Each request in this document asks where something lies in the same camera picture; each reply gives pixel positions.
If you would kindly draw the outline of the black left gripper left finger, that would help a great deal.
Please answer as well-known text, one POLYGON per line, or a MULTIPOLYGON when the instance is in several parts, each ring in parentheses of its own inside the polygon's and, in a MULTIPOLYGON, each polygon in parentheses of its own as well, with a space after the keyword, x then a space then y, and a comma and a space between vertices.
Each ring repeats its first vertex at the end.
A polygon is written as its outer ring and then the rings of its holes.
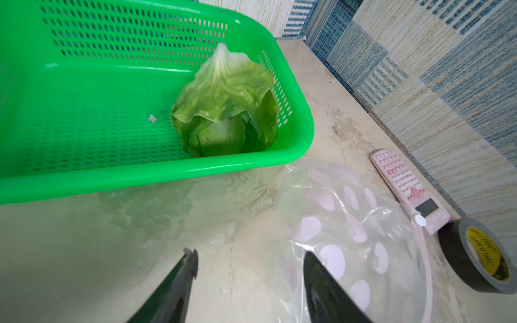
POLYGON ((184 249, 180 261, 128 322, 184 322, 198 269, 197 251, 184 249))

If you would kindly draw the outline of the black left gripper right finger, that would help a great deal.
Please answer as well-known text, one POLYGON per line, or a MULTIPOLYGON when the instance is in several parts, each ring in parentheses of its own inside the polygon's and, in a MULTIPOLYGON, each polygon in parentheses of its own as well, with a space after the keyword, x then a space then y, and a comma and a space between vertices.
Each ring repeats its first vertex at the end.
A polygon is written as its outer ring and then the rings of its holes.
POLYGON ((303 274, 312 322, 370 322, 313 252, 304 256, 303 274))

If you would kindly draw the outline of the polka dot zip-top bag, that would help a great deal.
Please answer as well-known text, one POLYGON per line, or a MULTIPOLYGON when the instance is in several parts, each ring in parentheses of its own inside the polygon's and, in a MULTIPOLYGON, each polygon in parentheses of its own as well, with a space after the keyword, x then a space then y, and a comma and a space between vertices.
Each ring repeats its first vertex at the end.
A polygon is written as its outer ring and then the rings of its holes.
POLYGON ((409 208, 346 167, 299 160, 277 179, 268 288, 274 322, 311 322, 303 262, 313 252, 370 322, 429 322, 432 277, 409 208))

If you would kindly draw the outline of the chinese cabbage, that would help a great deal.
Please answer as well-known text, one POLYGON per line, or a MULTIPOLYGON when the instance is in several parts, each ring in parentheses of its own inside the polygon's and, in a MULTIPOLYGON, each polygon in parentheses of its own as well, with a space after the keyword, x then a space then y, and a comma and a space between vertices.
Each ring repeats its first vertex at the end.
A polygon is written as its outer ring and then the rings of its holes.
POLYGON ((172 123, 193 157, 262 152, 277 138, 275 77, 223 43, 180 92, 172 123))

